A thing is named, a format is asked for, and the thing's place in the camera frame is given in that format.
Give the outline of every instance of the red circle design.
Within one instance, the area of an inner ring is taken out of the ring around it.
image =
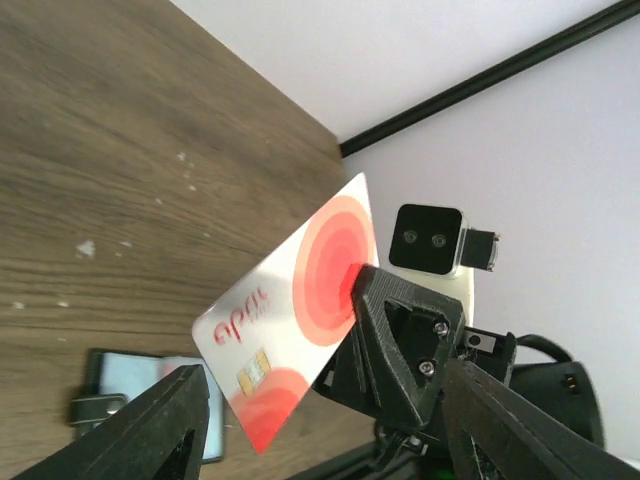
[[[231,408],[258,453],[267,449],[307,390],[309,384],[299,372],[276,368],[250,396],[233,396]]]
[[[293,308],[302,334],[319,346],[341,341],[355,321],[353,283],[375,257],[373,223],[360,202],[331,199],[311,218],[293,279]]]

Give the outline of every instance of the wooden surface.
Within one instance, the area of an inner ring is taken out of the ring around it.
[[[195,354],[193,320],[344,183],[335,138],[165,0],[0,2],[0,478],[71,439],[90,347]],[[275,479],[370,438],[309,394]]]

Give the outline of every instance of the metal screw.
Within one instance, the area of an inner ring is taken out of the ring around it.
[[[433,326],[433,331],[437,333],[440,338],[444,338],[449,335],[449,325],[447,325],[447,322],[437,322]]]
[[[107,413],[109,415],[113,415],[118,410],[120,410],[121,407],[122,407],[122,404],[114,400],[113,402],[110,402],[109,405],[107,405]]]
[[[433,374],[436,373],[436,366],[433,364],[433,362],[425,360],[424,362],[420,362],[420,364],[418,365],[418,370],[425,377],[431,378],[433,377]]]

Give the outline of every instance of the phone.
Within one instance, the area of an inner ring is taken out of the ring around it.
[[[209,368],[200,358],[161,357],[134,352],[92,349],[85,374],[87,394],[123,394],[131,401],[183,365],[202,365],[209,387],[209,425],[202,463],[224,457],[224,399]]]

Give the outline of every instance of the black baseboard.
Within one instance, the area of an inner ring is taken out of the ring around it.
[[[640,13],[640,0],[622,0],[531,48],[494,65],[478,75],[445,90],[340,145],[343,157],[353,155],[445,108],[490,88],[548,58],[588,40]]]

